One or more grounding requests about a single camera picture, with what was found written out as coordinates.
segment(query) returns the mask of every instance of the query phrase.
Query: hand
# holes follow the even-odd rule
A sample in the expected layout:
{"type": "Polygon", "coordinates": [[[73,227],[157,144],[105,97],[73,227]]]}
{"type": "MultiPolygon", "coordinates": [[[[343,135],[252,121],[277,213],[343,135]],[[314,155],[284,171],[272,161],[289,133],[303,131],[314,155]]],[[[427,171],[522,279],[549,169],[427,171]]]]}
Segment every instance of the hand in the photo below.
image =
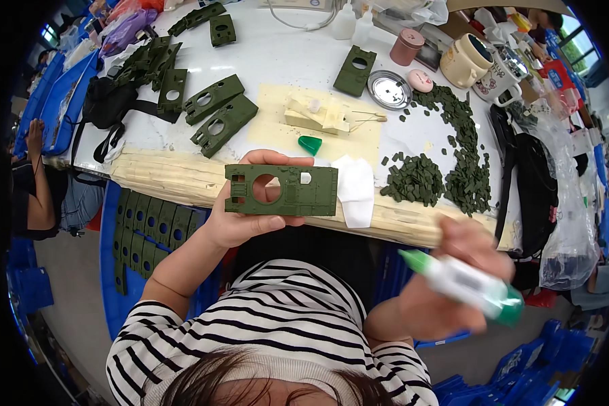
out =
{"type": "Polygon", "coordinates": [[[45,123],[40,119],[33,119],[29,123],[29,131],[25,136],[25,142],[27,143],[27,153],[32,158],[38,159],[41,156],[41,148],[43,148],[43,129],[45,129],[45,123]]]}
{"type": "MultiPolygon", "coordinates": [[[[313,166],[314,159],[289,158],[276,151],[253,150],[249,151],[239,163],[313,166]]],[[[260,175],[257,178],[252,185],[252,193],[256,199],[269,202],[280,196],[279,186],[266,186],[273,178],[272,175],[260,175]]],[[[203,225],[207,229],[207,235],[216,246],[237,247],[256,235],[283,229],[286,225],[299,226],[305,223],[304,217],[243,215],[225,212],[225,200],[229,197],[230,181],[227,181],[214,201],[208,221],[203,225]]]]}
{"type": "MultiPolygon", "coordinates": [[[[512,260],[494,248],[494,237],[476,220],[458,223],[449,217],[439,220],[442,240],[431,255],[450,255],[483,272],[509,282],[514,274],[512,260]]],[[[429,288],[421,275],[414,276],[399,295],[399,306],[411,337],[436,341],[462,330],[482,332],[485,317],[470,305],[455,302],[429,288]]]]}

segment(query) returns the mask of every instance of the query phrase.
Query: white squeeze bottle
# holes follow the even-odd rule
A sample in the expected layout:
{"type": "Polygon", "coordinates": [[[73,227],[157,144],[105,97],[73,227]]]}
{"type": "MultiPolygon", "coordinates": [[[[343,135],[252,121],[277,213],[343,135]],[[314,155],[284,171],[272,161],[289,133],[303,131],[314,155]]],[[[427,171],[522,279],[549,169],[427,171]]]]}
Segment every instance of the white squeeze bottle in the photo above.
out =
{"type": "Polygon", "coordinates": [[[370,31],[374,24],[372,23],[372,5],[363,13],[363,16],[357,20],[357,28],[354,29],[352,36],[352,44],[359,48],[365,47],[370,39],[370,31]]]}
{"type": "Polygon", "coordinates": [[[332,36],[335,40],[348,40],[354,34],[354,28],[357,26],[357,17],[352,10],[351,0],[340,9],[336,18],[332,22],[332,36]]]}
{"type": "Polygon", "coordinates": [[[452,256],[436,259],[422,251],[398,250],[406,264],[423,275],[435,292],[480,309],[489,319],[513,326],[523,310],[523,296],[502,279],[452,256]]]}

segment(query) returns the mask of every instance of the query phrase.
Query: cable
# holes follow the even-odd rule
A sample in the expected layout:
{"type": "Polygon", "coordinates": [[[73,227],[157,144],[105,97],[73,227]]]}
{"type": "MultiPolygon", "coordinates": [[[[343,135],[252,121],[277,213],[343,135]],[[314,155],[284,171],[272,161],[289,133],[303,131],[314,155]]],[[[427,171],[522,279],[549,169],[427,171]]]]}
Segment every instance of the cable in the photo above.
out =
{"type": "Polygon", "coordinates": [[[320,23],[307,23],[306,25],[304,25],[302,27],[300,27],[298,25],[289,24],[286,21],[280,19],[278,16],[275,15],[275,11],[273,10],[273,4],[271,3],[271,0],[266,0],[266,3],[268,3],[268,7],[271,9],[271,14],[273,14],[273,17],[275,17],[275,19],[277,21],[280,21],[282,24],[284,24],[288,27],[291,27],[291,28],[313,31],[313,30],[317,30],[318,28],[326,27],[334,20],[334,18],[336,18],[336,14],[338,13],[338,9],[339,9],[338,8],[339,1],[341,1],[341,0],[332,0],[332,12],[329,14],[329,17],[327,17],[327,19],[325,21],[322,21],[320,23]]]}

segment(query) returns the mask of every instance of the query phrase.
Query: black and white striped shirt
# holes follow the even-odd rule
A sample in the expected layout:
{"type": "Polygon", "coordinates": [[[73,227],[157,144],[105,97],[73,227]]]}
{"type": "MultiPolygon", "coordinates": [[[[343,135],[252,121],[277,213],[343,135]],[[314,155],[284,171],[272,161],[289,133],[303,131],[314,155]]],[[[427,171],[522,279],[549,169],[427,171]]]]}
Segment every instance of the black and white striped shirt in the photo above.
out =
{"type": "Polygon", "coordinates": [[[380,381],[393,400],[437,405],[429,372],[413,348],[389,342],[370,350],[362,332],[365,309],[345,282],[310,264],[274,260],[244,272],[197,318],[182,321],[169,307],[140,301],[129,313],[106,362],[121,405],[158,405],[183,368],[203,354],[233,345],[251,352],[250,366],[225,381],[274,378],[309,383],[344,405],[351,390],[333,369],[380,381]]]}

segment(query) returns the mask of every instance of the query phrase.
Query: glue bottle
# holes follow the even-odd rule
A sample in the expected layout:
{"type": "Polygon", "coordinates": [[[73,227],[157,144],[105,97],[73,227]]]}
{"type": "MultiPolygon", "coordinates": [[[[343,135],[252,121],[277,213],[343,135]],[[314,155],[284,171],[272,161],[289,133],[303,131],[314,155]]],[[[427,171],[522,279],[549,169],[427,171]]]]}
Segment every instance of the glue bottle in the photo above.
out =
{"type": "Polygon", "coordinates": [[[471,305],[489,319],[514,326],[523,310],[521,293],[489,273],[452,256],[436,259],[418,250],[398,250],[406,264],[423,275],[435,292],[471,305]]]}

